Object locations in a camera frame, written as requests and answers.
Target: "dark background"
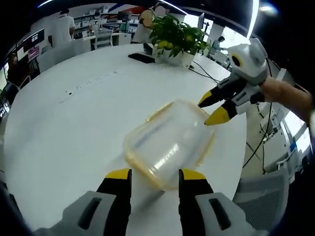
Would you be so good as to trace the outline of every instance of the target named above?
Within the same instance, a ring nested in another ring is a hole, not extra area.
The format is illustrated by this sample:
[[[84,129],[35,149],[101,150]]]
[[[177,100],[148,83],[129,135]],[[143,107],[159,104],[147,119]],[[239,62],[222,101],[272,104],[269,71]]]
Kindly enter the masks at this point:
[[[0,54],[3,65],[5,55],[15,42],[20,40],[31,28],[31,25],[44,16],[51,15],[63,8],[71,8],[93,3],[126,3],[133,5],[152,6],[155,0],[53,0],[37,8],[45,0],[10,0],[5,3],[6,10],[1,14],[2,29],[0,37]],[[168,0],[177,6],[193,7],[207,10],[226,17],[246,28],[252,15],[252,0]],[[308,88],[312,83],[311,44],[308,43],[309,33],[312,37],[310,19],[310,3],[303,1],[260,0],[260,5],[269,2],[279,13],[277,16],[267,16],[258,13],[253,33],[256,34],[265,46],[269,58],[278,66],[287,68],[296,82]],[[214,19],[219,25],[229,28],[246,36],[244,30],[228,24],[223,20]]]

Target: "human hand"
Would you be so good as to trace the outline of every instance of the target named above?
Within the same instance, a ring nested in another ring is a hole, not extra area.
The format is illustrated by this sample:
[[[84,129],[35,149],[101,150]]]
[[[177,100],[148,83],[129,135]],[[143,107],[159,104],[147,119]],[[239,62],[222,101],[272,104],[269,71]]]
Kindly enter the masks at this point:
[[[286,83],[283,81],[277,81],[272,77],[267,77],[264,83],[260,85],[261,92],[265,96],[266,102],[278,102],[281,97],[282,87]]]

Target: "office ceiling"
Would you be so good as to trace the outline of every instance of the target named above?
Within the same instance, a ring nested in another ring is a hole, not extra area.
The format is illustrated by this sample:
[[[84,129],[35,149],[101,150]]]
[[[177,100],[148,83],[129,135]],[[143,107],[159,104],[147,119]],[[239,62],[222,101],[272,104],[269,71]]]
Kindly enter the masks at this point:
[[[1,34],[1,61],[11,48],[13,43],[21,39],[29,30],[32,23],[48,16],[63,8],[71,8],[79,5],[114,2],[128,3],[134,5],[152,6],[155,0],[53,0],[52,2],[36,8],[45,0],[17,1],[10,0],[7,11],[3,12],[2,34]],[[252,15],[252,0],[168,0],[178,6],[192,7],[213,12],[217,15],[228,18],[246,28],[248,28]],[[269,57],[280,66],[289,68],[294,78],[304,84],[300,77],[309,74],[305,69],[305,62],[309,57],[308,50],[303,46],[303,32],[305,27],[305,15],[308,7],[303,1],[298,4],[293,1],[283,0],[260,0],[260,5],[271,3],[278,9],[278,15],[268,16],[259,12],[254,33],[263,41]],[[241,29],[233,25],[227,25],[234,30],[243,33]]]

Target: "potted plant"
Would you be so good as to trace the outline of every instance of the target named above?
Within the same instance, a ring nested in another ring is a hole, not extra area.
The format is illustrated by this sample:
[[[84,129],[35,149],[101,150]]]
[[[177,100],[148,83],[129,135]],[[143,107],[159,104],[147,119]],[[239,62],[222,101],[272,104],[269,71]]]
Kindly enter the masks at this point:
[[[156,46],[156,51],[166,55],[166,58],[170,58],[168,62],[176,65],[182,64],[183,58],[185,58],[185,64],[189,61],[191,63],[198,51],[203,53],[210,47],[203,41],[203,32],[200,29],[180,23],[171,15],[163,18],[156,17],[153,20],[150,39]]]

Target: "gray mesh chair back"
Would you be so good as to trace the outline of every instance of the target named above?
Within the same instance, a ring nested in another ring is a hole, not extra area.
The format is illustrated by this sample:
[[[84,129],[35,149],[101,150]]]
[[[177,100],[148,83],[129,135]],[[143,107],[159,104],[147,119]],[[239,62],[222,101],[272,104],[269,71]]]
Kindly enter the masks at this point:
[[[99,32],[95,38],[95,50],[113,46],[112,31]]]
[[[289,180],[286,169],[256,178],[241,179],[233,202],[246,215],[246,221],[257,230],[270,231],[284,215]]]

